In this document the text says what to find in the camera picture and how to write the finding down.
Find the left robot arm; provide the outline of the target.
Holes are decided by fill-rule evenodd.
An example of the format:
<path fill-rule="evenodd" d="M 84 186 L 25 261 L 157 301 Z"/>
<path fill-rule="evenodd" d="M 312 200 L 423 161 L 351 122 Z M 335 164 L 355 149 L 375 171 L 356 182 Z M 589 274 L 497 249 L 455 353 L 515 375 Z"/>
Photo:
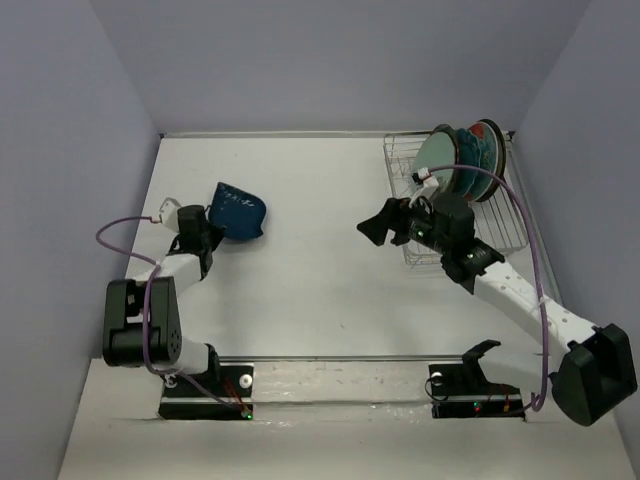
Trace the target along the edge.
<path fill-rule="evenodd" d="M 167 254 L 152 260 L 131 252 L 151 269 L 107 285 L 102 358 L 111 367 L 181 376 L 195 392 L 209 395 L 221 383 L 219 356 L 212 345 L 183 335 L 178 299 L 207 277 L 224 231 L 208 222 L 201 205 L 178 207 L 172 216 L 158 219 L 177 228 Z"/>

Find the cream plate with metallic rim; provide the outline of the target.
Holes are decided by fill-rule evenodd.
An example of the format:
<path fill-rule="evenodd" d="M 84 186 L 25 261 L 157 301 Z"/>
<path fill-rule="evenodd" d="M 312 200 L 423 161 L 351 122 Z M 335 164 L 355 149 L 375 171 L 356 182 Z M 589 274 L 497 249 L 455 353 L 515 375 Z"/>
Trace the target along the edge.
<path fill-rule="evenodd" d="M 477 134 L 479 139 L 482 139 L 489 147 L 492 154 L 489 156 L 490 161 L 488 163 L 483 162 L 482 168 L 491 171 L 494 175 L 500 179 L 504 179 L 504 171 L 506 168 L 506 143 L 502 131 L 499 126 L 488 118 L 481 119 L 477 122 L 477 125 L 482 126 L 483 135 Z M 476 198 L 477 202 L 488 201 L 497 191 L 500 184 L 490 176 L 482 175 L 479 178 L 483 178 L 484 182 L 488 182 L 488 185 L 483 189 L 482 194 Z"/>

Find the navy blue leaf-shaped dish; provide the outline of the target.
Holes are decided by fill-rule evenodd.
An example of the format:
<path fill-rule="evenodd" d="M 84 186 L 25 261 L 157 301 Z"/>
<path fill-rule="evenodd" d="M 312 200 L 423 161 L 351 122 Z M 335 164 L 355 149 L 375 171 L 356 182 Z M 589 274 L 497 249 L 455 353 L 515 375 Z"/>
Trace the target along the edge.
<path fill-rule="evenodd" d="M 261 237 L 267 213 L 259 197 L 228 183 L 219 182 L 207 214 L 208 221 L 222 229 L 227 239 L 248 242 Z"/>

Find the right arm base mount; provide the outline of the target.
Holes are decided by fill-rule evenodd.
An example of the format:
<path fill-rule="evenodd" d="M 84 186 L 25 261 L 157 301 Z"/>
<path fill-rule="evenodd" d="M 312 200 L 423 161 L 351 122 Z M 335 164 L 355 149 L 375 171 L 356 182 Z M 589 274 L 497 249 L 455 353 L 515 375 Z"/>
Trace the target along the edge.
<path fill-rule="evenodd" d="M 485 340 L 467 350 L 457 363 L 428 367 L 424 390 L 432 403 L 434 419 L 521 418 L 527 404 L 519 389 L 489 382 L 479 361 L 500 343 Z"/>

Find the teal scalloped plate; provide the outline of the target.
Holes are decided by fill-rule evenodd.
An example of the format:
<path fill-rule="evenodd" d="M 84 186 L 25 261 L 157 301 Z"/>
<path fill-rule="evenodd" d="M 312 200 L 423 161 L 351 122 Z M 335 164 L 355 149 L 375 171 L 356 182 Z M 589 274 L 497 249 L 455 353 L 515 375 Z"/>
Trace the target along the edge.
<path fill-rule="evenodd" d="M 478 139 L 465 128 L 456 130 L 459 147 L 459 164 L 469 166 L 469 169 L 458 169 L 453 192 L 468 201 L 475 200 L 475 182 L 479 172 L 474 167 L 480 167 L 481 149 Z"/>

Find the red plate with teal flower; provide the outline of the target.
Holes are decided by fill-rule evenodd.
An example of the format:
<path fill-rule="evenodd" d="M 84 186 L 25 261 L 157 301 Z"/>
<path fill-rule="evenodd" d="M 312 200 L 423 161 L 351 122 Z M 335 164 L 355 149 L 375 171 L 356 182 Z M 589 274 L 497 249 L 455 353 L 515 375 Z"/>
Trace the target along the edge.
<path fill-rule="evenodd" d="M 480 146 L 480 149 L 481 149 L 480 168 L 483 169 L 482 168 L 482 163 L 483 162 L 488 163 L 490 161 L 489 156 L 492 154 L 492 152 L 490 151 L 490 147 L 482 139 L 479 139 L 477 137 L 477 134 L 479 134 L 480 136 L 483 135 L 482 126 L 481 125 L 477 125 L 477 122 L 476 122 L 475 124 L 473 124 L 469 128 L 469 131 L 479 141 L 479 146 Z M 474 202 L 477 202 L 476 198 L 482 194 L 483 189 L 488 185 L 488 182 L 484 182 L 483 178 L 479 178 L 479 176 L 478 176 L 478 179 L 475 182 L 475 200 L 474 200 Z"/>

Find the small dark teal round plate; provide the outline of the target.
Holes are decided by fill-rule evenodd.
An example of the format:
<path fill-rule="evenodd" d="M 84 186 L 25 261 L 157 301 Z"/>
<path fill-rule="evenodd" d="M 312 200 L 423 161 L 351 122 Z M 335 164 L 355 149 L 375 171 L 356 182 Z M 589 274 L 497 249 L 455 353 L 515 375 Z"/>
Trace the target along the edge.
<path fill-rule="evenodd" d="M 452 144 L 454 146 L 454 159 L 446 162 L 446 165 L 458 165 L 459 164 L 459 160 L 460 160 L 460 156 L 459 156 L 459 143 L 457 141 L 456 138 L 456 132 L 453 129 L 453 127 L 449 124 L 439 124 L 437 125 L 434 130 L 434 133 L 445 133 L 449 139 L 452 141 Z M 438 171 L 437 172 L 437 176 L 439 179 L 443 179 L 444 178 L 444 174 L 447 173 L 448 174 L 448 182 L 446 185 L 443 185 L 440 187 L 440 190 L 443 193 L 452 193 L 456 184 L 456 181 L 458 179 L 458 172 L 456 169 L 448 169 L 448 170 L 443 170 L 443 171 Z"/>

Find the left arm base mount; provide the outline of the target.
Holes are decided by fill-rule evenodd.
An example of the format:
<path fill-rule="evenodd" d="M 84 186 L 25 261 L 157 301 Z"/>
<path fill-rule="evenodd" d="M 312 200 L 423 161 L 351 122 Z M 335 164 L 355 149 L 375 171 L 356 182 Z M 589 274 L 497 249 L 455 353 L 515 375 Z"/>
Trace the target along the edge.
<path fill-rule="evenodd" d="M 163 385 L 158 416 L 179 421 L 251 421 L 254 364 L 223 362 L 220 378 L 193 375 L 196 387 L 184 376 L 171 375 Z"/>

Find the light green flower plate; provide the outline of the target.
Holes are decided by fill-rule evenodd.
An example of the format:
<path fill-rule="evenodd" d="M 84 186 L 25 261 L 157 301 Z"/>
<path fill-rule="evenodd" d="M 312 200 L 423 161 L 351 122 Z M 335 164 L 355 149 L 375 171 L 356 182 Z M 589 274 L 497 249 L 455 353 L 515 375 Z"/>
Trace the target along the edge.
<path fill-rule="evenodd" d="M 446 165 L 454 159 L 454 146 L 452 141 L 445 133 L 432 133 L 429 135 L 421 147 L 419 148 L 413 162 L 411 177 L 421 168 L 428 168 L 430 172 L 436 167 L 450 166 Z M 448 174 L 444 174 L 443 179 L 439 179 L 435 172 L 440 187 L 446 185 L 448 182 Z"/>

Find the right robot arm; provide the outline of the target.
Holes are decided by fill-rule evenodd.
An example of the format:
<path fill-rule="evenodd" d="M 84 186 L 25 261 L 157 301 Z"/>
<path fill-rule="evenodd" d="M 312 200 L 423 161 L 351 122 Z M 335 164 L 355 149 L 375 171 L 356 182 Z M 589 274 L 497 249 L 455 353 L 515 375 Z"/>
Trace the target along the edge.
<path fill-rule="evenodd" d="M 357 229 L 376 246 L 415 241 L 438 253 L 453 283 L 502 312 L 540 345 L 540 353 L 511 353 L 500 342 L 487 340 L 468 350 L 460 368 L 468 390 L 513 386 L 531 393 L 533 410 L 552 398 L 581 426 L 594 424 L 637 391 L 626 332 L 573 314 L 529 283 L 477 237 L 474 212 L 462 198 L 389 198 Z"/>

